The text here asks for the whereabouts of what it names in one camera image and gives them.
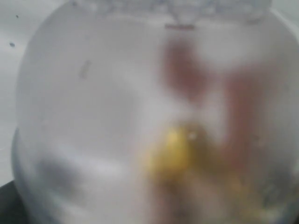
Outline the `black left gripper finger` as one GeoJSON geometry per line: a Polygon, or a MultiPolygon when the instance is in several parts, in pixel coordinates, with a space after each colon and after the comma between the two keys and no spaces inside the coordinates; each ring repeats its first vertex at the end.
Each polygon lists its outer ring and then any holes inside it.
{"type": "Polygon", "coordinates": [[[29,224],[27,212],[14,181],[0,188],[0,224],[29,224]]]}

